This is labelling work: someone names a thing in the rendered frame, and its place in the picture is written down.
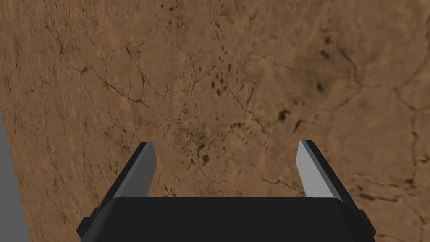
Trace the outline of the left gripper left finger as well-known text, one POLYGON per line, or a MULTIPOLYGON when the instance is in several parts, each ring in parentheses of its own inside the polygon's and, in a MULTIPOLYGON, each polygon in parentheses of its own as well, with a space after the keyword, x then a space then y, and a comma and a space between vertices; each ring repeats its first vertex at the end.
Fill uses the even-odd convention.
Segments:
POLYGON ((146 197, 157 167, 153 142, 141 142, 105 195, 107 204, 115 197, 146 197))

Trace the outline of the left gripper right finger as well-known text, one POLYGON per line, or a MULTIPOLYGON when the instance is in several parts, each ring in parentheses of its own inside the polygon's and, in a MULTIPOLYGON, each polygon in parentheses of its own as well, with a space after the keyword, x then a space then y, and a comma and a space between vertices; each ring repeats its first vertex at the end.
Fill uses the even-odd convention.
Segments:
POLYGON ((343 203, 353 203, 313 141, 299 141, 295 162, 307 197, 336 198, 343 203))

